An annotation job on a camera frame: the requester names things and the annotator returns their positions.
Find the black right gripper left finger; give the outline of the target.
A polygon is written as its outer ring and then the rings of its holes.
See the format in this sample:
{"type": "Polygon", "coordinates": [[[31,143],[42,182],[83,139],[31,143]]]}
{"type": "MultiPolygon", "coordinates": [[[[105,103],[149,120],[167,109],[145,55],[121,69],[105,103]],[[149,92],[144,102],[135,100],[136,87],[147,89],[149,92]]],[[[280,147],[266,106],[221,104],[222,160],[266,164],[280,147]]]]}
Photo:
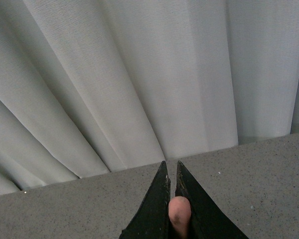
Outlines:
{"type": "Polygon", "coordinates": [[[122,239],[168,238],[170,179],[166,162],[163,161],[147,190],[145,197],[127,227],[122,230],[122,239]]]}

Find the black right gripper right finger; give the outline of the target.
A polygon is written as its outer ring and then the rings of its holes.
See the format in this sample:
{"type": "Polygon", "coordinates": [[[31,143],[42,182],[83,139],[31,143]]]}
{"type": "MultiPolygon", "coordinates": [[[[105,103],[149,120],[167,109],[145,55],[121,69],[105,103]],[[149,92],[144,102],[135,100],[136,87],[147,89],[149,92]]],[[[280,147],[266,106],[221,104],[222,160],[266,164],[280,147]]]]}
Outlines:
{"type": "Polygon", "coordinates": [[[190,202],[190,239],[247,238],[220,210],[181,161],[177,162],[175,196],[183,196],[190,202]]]}

